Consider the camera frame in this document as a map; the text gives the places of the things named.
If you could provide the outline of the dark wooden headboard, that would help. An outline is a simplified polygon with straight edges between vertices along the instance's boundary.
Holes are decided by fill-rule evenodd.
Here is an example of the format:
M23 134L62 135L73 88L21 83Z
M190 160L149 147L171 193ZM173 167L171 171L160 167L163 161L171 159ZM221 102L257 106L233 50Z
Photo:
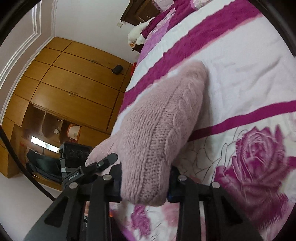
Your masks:
M120 21L136 26L156 17L159 13L151 0L130 0Z

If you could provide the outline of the white plush toy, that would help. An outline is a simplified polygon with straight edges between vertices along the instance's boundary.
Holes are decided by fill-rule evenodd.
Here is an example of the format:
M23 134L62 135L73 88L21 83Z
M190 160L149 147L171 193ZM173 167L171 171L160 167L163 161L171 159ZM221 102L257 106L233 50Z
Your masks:
M141 34L141 32L149 25L149 23L154 19L151 18L147 22L139 23L137 26L135 26L130 33L127 36L128 44L131 47L134 47L135 45L141 45L145 43L145 37Z

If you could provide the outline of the pink knitted sweater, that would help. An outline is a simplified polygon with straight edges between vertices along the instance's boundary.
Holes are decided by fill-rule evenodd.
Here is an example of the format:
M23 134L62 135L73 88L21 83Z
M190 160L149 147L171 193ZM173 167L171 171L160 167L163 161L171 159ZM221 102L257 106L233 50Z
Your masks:
M171 165L196 125L207 79L205 65L192 61L159 80L123 117L119 130L92 150L86 165L116 153L122 199L163 205Z

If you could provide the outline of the wooden wardrobe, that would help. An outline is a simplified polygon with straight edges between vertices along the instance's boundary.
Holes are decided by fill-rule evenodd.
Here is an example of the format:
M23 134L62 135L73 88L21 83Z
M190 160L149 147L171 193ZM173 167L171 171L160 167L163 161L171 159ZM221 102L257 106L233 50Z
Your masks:
M116 65L123 66L119 75ZM29 149L56 158L33 142L95 147L107 139L130 82L131 64L88 45L53 38L21 75L3 129L22 164Z

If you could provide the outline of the small black bag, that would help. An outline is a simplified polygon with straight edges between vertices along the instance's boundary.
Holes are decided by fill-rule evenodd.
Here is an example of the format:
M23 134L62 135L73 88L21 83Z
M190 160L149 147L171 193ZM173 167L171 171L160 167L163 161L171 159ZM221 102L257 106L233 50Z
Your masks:
M123 70L123 66L121 65L116 65L113 69L112 69L112 73L119 75Z

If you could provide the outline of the red bag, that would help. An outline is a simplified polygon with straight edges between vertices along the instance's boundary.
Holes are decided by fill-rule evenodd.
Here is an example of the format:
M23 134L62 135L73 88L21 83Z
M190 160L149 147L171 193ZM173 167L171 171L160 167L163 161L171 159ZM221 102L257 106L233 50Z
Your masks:
M131 76L133 75L136 66L137 66L137 62L134 62L134 63L132 64L132 66L131 66L131 69L130 69L130 75L131 75Z

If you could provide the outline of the black chair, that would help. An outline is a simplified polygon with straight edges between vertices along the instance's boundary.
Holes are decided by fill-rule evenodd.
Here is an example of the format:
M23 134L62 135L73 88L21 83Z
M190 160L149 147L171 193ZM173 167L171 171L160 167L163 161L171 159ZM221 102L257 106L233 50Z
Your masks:
M62 183L62 173L60 160L49 156L41 155L38 152L29 149L27 152L26 169L28 172L39 173L42 177Z

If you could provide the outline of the floral and striped bed cover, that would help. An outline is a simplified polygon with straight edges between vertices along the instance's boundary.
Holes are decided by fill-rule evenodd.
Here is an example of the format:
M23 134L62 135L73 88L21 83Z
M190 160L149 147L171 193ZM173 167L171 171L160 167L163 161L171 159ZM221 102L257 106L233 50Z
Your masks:
M227 189L264 240L295 206L295 1L173 1L151 21L112 135L158 80L208 70L180 172Z

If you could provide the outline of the dark wooden nightstand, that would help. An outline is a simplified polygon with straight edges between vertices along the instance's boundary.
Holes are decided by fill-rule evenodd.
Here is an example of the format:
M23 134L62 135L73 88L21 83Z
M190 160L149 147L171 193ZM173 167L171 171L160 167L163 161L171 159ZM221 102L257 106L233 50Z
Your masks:
M135 44L135 46L132 48L132 51L137 51L138 53L140 53L142 51L144 44L138 45Z

